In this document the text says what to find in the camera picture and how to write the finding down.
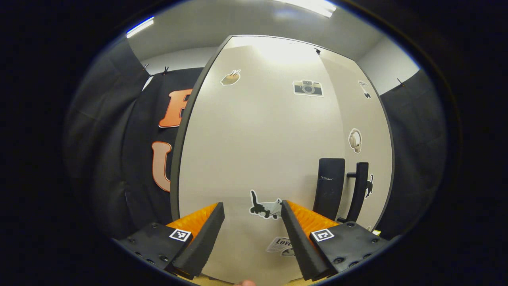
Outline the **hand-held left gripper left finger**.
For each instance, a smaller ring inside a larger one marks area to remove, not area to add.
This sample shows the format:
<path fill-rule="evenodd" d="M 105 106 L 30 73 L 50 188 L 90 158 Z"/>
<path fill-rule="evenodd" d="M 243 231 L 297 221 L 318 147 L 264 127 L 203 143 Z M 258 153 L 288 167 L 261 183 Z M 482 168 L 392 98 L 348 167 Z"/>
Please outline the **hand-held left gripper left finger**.
<path fill-rule="evenodd" d="M 207 264 L 224 219 L 223 203 L 217 202 L 168 224 L 149 223 L 114 242 L 160 271 L 192 280 Z"/>

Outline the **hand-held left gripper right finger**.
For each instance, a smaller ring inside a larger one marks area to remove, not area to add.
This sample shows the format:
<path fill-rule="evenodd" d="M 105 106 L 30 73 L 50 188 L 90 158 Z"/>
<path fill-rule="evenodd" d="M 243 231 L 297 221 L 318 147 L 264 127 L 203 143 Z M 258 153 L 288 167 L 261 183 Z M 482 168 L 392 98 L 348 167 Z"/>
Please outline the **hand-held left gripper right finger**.
<path fill-rule="evenodd" d="M 348 275 L 392 246 L 356 222 L 337 223 L 291 201 L 282 202 L 281 217 L 304 280 Z"/>

